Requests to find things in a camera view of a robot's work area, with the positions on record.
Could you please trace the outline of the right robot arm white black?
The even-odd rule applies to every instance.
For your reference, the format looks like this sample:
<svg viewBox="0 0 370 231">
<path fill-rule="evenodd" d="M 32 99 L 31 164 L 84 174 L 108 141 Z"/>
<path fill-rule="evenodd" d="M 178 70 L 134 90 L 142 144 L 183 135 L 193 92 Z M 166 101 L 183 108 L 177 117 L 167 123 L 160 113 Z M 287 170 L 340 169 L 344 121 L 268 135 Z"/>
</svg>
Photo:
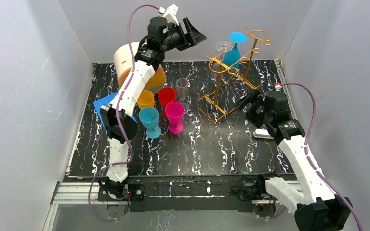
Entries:
<svg viewBox="0 0 370 231">
<path fill-rule="evenodd" d="M 298 191 L 279 174 L 269 172 L 258 175 L 254 185 L 236 186 L 234 192 L 259 197 L 268 194 L 278 199 L 294 214 L 295 223 L 301 231 L 340 231 L 344 227 L 352 206 L 349 198 L 340 198 L 320 177 L 308 147 L 305 146 L 305 131 L 300 122 L 293 119 L 288 98 L 282 91 L 261 94 L 251 90 L 236 102 L 242 110 L 251 104 L 246 118 L 256 127 L 265 125 L 269 135 L 287 157 L 301 186 Z"/>
</svg>

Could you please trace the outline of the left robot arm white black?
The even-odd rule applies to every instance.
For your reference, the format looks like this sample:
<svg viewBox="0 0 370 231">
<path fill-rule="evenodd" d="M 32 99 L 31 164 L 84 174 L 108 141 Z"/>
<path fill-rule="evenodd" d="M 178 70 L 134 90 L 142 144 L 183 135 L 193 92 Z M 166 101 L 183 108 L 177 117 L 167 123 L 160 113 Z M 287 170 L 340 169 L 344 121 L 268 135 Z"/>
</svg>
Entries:
<svg viewBox="0 0 370 231">
<path fill-rule="evenodd" d="M 177 22 L 167 16 L 156 16 L 150 19 L 147 35 L 140 40 L 136 51 L 128 41 L 131 73 L 111 102 L 100 107 L 110 145 L 106 176 L 111 181 L 122 183 L 128 177 L 127 165 L 134 157 L 130 141 L 138 130 L 133 111 L 144 87 L 165 59 L 165 53 L 173 49 L 183 51 L 206 38 L 187 17 Z"/>
</svg>

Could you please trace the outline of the gold wire glass rack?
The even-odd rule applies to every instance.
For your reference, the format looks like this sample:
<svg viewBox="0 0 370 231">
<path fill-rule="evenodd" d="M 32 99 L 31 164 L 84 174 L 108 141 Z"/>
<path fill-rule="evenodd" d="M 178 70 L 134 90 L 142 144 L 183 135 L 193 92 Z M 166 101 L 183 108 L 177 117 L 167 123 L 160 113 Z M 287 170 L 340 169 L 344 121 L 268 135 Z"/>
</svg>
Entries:
<svg viewBox="0 0 370 231">
<path fill-rule="evenodd" d="M 213 124 L 218 125 L 219 121 L 229 114 L 235 112 L 234 108 L 230 106 L 221 106 L 220 93 L 221 88 L 224 88 L 226 85 L 231 83 L 233 80 L 239 80 L 241 83 L 250 89 L 259 89 L 261 85 L 255 85 L 248 80 L 248 73 L 250 65 L 252 64 L 253 57 L 256 54 L 259 54 L 262 49 L 262 46 L 270 46 L 273 42 L 269 39 L 269 34 L 264 30 L 252 30 L 250 28 L 245 28 L 242 31 L 247 37 L 247 41 L 238 44 L 237 48 L 240 51 L 241 58 L 239 59 L 239 68 L 235 69 L 231 65 L 230 67 L 225 65 L 222 61 L 219 61 L 217 57 L 219 52 L 213 53 L 210 52 L 208 57 L 208 68 L 212 72 L 212 64 L 218 62 L 221 67 L 216 73 L 218 76 L 216 78 L 215 89 L 211 93 L 206 93 L 197 100 L 197 109 L 205 115 Z"/>
</svg>

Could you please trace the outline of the light blue wine glass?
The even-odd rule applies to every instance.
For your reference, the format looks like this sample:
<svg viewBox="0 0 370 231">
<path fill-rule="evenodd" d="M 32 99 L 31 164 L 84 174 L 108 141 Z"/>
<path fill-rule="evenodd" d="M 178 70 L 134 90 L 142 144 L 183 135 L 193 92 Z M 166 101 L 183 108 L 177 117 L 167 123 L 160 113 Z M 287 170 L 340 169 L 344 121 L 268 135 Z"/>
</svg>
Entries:
<svg viewBox="0 0 370 231">
<path fill-rule="evenodd" d="M 159 127 L 159 113 L 154 107 L 145 107 L 139 112 L 139 119 L 146 128 L 146 135 L 151 139 L 156 139 L 161 135 Z"/>
</svg>

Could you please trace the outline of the magenta wine glass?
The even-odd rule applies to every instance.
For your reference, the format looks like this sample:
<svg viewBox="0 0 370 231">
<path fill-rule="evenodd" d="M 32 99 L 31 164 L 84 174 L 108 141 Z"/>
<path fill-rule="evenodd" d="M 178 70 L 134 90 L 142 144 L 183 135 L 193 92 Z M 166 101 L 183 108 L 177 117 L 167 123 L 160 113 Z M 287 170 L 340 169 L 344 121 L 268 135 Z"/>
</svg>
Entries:
<svg viewBox="0 0 370 231">
<path fill-rule="evenodd" d="M 179 102 L 170 102 L 165 107 L 165 112 L 169 121 L 168 130 L 173 134 L 180 134 L 184 130 L 184 106 Z"/>
</svg>

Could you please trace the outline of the red wine glass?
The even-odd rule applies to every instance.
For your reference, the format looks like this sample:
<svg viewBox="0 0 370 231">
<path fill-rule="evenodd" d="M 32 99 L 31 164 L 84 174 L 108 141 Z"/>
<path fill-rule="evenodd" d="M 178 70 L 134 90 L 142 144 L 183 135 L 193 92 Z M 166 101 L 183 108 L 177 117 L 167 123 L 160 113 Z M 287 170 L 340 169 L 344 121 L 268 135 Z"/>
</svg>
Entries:
<svg viewBox="0 0 370 231">
<path fill-rule="evenodd" d="M 170 87 L 164 87 L 158 92 L 158 100 L 162 106 L 162 115 L 166 117 L 165 108 L 166 106 L 176 101 L 176 91 Z"/>
</svg>

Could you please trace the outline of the clear wine glass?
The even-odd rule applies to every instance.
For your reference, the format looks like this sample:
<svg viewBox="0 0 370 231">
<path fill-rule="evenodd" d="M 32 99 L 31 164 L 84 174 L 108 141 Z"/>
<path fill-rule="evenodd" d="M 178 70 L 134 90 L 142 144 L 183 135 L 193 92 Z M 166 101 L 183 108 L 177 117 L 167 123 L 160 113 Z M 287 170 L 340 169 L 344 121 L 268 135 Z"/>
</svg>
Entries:
<svg viewBox="0 0 370 231">
<path fill-rule="evenodd" d="M 218 41 L 215 44 L 215 46 L 216 46 L 216 48 L 219 52 L 219 56 L 217 57 L 217 59 L 219 61 L 222 61 L 223 56 L 231 50 L 231 48 L 233 46 L 233 43 L 230 42 L 230 41 L 221 40 L 221 41 Z M 213 68 L 213 71 L 211 72 L 210 78 L 211 78 L 211 80 L 216 80 L 216 78 L 218 76 L 218 73 L 216 73 L 216 71 L 219 70 L 221 65 L 218 62 L 214 62 L 211 66 Z"/>
<path fill-rule="evenodd" d="M 189 105 L 186 102 L 186 97 L 188 95 L 188 87 L 189 82 L 187 79 L 180 78 L 176 81 L 176 92 L 180 99 L 181 104 L 184 107 L 184 113 L 187 113 L 187 111 L 189 110 Z"/>
</svg>

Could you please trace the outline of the yellow wine glass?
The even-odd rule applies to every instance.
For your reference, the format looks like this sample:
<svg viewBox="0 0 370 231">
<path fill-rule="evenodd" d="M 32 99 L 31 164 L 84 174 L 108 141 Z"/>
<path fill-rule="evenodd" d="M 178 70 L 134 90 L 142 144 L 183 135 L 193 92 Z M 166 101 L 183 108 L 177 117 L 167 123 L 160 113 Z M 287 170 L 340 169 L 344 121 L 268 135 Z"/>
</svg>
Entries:
<svg viewBox="0 0 370 231">
<path fill-rule="evenodd" d="M 151 91 L 144 90 L 137 99 L 137 105 L 142 110 L 146 107 L 155 107 L 154 94 Z"/>
</svg>

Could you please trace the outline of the white cylindrical drawer box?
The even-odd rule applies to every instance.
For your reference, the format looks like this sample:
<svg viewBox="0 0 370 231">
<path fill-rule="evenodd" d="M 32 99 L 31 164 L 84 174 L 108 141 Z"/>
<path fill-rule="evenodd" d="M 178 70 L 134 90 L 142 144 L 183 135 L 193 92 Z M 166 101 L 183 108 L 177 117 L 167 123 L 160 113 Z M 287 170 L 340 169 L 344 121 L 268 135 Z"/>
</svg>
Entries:
<svg viewBox="0 0 370 231">
<path fill-rule="evenodd" d="M 114 54 L 114 65 L 118 77 L 118 85 L 119 88 L 121 88 L 132 67 L 132 56 L 128 44 L 125 44 L 116 50 Z M 160 65 L 155 74 L 145 85 L 144 90 L 157 94 L 164 87 L 165 83 L 165 71 Z"/>
</svg>

